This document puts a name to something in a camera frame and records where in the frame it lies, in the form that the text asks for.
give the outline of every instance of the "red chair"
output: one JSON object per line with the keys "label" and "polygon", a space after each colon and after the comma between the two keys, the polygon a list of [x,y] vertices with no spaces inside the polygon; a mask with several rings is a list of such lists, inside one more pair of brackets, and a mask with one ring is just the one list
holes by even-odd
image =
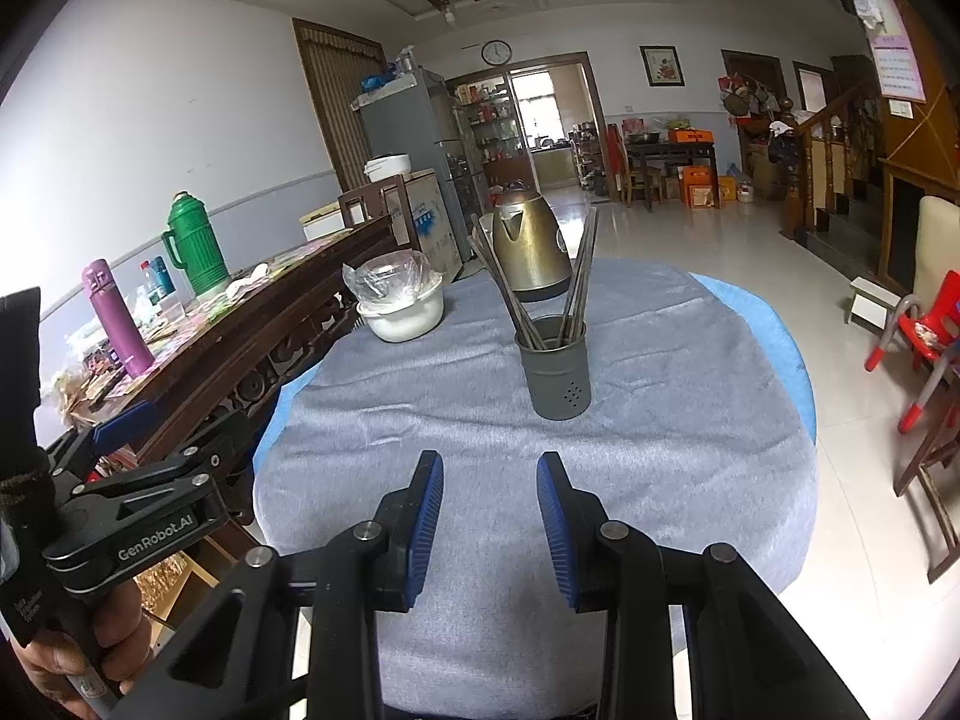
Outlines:
{"label": "red chair", "polygon": [[[960,274],[957,271],[947,271],[944,283],[940,285],[937,298],[933,301],[933,307],[923,317],[917,317],[920,312],[920,300],[917,295],[907,295],[894,309],[893,314],[887,317],[886,326],[883,328],[883,335],[880,337],[880,343],[867,357],[867,362],[863,365],[866,370],[873,370],[877,363],[886,353],[893,341],[894,333],[899,329],[904,334],[904,338],[910,341],[913,346],[913,370],[919,370],[923,359],[933,362],[933,372],[920,390],[920,394],[914,399],[913,404],[906,410],[904,416],[899,420],[896,429],[901,433],[910,430],[920,418],[923,407],[936,391],[937,385],[947,372],[947,368],[954,362],[960,362],[960,340],[955,333],[960,328],[960,308],[957,303],[960,302]],[[944,320],[952,322],[952,327],[945,327]],[[937,341],[942,343],[943,348],[934,349],[927,346],[917,335],[916,324],[923,324],[929,327],[936,336]],[[954,414],[949,418],[950,424],[953,423]]]}

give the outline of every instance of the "white bowl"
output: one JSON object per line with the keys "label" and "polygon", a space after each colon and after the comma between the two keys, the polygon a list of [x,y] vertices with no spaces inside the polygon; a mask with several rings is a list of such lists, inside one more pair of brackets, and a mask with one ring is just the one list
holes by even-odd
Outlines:
{"label": "white bowl", "polygon": [[419,295],[412,306],[401,308],[390,314],[376,314],[357,304],[357,314],[363,317],[370,329],[379,338],[390,343],[410,341],[411,338],[429,333],[440,324],[443,317],[443,279]]}
{"label": "white bowl", "polygon": [[390,178],[392,175],[410,172],[410,154],[394,154],[389,157],[371,159],[363,167],[371,183]]}

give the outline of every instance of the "picture frame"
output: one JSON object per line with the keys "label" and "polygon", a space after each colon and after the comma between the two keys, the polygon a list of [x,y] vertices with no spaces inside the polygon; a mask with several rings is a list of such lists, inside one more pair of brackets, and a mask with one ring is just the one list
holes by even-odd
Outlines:
{"label": "picture frame", "polygon": [[651,86],[686,86],[676,46],[640,46]]}

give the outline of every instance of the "round table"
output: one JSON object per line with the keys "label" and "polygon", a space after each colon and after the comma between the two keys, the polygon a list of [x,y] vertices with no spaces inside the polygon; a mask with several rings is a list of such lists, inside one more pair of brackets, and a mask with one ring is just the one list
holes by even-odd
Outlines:
{"label": "round table", "polygon": [[[405,487],[421,450],[445,462],[424,593],[411,613],[378,617],[387,704],[544,718],[595,700],[604,615],[574,614],[557,589],[536,504],[544,451],[560,452],[576,488],[656,543],[700,552],[728,541],[774,591],[793,581],[816,512],[812,397],[808,408],[789,336],[766,338],[768,359],[751,332],[757,316],[746,322],[751,312],[725,305],[738,299],[664,264],[595,261],[593,399],[563,422],[533,412],[486,274],[445,288],[445,317],[429,334],[390,344],[359,328],[288,386],[253,490],[282,553],[369,518],[384,493]],[[776,325],[762,306],[754,313]],[[679,615],[674,643],[683,647]]]}

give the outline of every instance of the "refrigerator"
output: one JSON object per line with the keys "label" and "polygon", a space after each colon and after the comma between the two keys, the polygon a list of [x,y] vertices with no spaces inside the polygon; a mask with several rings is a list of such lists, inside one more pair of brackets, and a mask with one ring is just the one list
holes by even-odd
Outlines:
{"label": "refrigerator", "polygon": [[374,158],[409,154],[411,170],[433,170],[450,219],[460,258],[473,256],[467,240],[472,214],[486,213],[490,188],[469,120],[446,90],[443,78],[422,68],[382,95],[360,105],[360,117]]}

